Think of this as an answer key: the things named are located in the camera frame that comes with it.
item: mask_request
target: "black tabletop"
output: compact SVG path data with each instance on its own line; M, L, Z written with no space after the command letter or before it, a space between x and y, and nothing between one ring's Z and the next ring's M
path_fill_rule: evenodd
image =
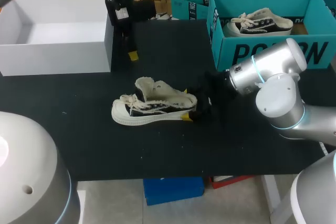
M53 137L74 179L105 180L298 173L323 156L318 143L281 138L256 109L255 94L237 97L226 122L116 124L114 99L138 77L184 90L215 71L205 22L154 20L135 29L140 60L113 73L1 77L0 111L27 116ZM307 70L306 103L336 105L332 69Z

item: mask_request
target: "sneaker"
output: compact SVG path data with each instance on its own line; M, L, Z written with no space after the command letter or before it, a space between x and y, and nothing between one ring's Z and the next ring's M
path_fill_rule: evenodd
M263 8L239 18L231 19L223 28L225 37L262 37L262 36L286 36L290 35L293 22L271 12L269 8Z
M112 118L128 126L182 120L182 115L195 110L196 105L194 95L173 89L164 81L141 77L135 82L135 94L122 95L113 102Z

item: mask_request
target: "open white box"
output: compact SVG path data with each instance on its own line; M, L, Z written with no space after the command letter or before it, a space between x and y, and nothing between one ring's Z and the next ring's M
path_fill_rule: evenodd
M110 72L105 0L13 0L0 13L3 76Z

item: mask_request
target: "white floor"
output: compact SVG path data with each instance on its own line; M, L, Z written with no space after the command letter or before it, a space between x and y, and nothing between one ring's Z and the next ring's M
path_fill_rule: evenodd
M281 196L293 178L276 176ZM202 197L150 207L141 179L79 182L78 190L85 200L80 224L270 224L260 177L216 190L207 187Z

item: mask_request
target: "shoe sole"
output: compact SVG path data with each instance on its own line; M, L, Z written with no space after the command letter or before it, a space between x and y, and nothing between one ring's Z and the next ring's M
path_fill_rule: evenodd
M164 121L164 120L182 120L182 115L185 115L190 110L184 110L184 111L177 111L167 114L161 114L161 115L145 115L145 116L135 116L135 117L128 117L123 116L118 113L117 110L115 110L114 106L112 107L112 118L114 121L116 121L119 124L126 125L126 126L140 126L145 125L148 123L153 123L156 121Z
M223 33L225 37L271 37L271 36L288 36L292 32L292 29L289 31L275 31L273 33L265 33L265 34L241 34L236 33L230 30L227 26L223 28Z

